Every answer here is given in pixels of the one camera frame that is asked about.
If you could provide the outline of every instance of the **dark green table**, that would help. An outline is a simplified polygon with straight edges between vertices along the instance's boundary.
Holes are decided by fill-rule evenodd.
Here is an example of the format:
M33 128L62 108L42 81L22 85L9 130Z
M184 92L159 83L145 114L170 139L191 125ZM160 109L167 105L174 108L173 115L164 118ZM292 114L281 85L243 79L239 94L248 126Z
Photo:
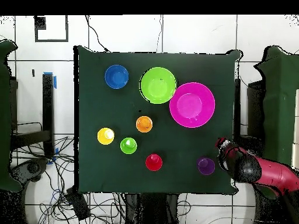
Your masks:
M196 160L207 156L217 162L215 142L232 136L234 66L239 51L227 54L152 54L91 52L78 47L79 54L79 191L123 193L209 193L234 194L231 178L216 164L215 172L204 176ZM113 64L129 72L122 89L111 89L104 74ZM138 84L151 67L164 67L176 77L178 86L186 82L206 85L215 97L211 120L199 128L185 128L171 117L169 102L151 104L140 95ZM149 116L153 128L140 133L136 119ZM111 128L110 145L101 145L97 132ZM133 137L138 149L132 155L120 150L120 142ZM145 159L159 154L163 166L149 171Z

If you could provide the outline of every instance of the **pink bowl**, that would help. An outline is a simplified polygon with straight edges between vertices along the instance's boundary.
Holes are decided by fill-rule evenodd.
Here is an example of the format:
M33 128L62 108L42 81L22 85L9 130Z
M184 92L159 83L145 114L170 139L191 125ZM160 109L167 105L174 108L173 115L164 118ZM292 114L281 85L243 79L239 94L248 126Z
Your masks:
M188 82L179 86L170 100L171 116L180 125L196 128L213 116L215 99L203 84Z

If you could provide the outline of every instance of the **green bowl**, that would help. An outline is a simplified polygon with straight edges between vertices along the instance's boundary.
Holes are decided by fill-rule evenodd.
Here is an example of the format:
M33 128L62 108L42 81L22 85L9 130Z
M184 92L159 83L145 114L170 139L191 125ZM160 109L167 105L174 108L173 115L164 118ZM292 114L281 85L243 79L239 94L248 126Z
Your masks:
M140 78L139 90L145 100L152 104L162 104L168 102L175 93L176 80L168 69L154 67Z
M127 155L133 154L137 149L137 143L133 138L124 138L120 142L120 149Z

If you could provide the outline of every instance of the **cup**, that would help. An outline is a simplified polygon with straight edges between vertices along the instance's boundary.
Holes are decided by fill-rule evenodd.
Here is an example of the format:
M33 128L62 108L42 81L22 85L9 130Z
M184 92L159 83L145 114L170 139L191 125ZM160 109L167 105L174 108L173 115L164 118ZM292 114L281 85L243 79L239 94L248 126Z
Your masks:
M215 163L206 157L201 157L197 160L197 168L203 175L210 175L215 170Z
M162 167L162 158L157 154L151 154L146 158L145 165L151 171L158 171Z
M120 142L120 149L127 155L133 154L137 149L137 143L134 138L124 138Z
M141 116L136 120L136 128L140 132L149 132L152 129L152 120L147 116Z
M98 131L98 141L100 144L108 145L114 140L114 132L109 128L102 128Z

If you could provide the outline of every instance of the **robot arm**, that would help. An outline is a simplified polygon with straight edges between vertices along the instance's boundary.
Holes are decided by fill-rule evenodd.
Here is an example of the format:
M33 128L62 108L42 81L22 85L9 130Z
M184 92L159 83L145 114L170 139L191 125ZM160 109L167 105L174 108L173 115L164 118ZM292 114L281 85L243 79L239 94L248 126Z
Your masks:
M288 166L250 155L237 144L219 138L220 166L237 182L271 188L293 223L299 224L299 178Z

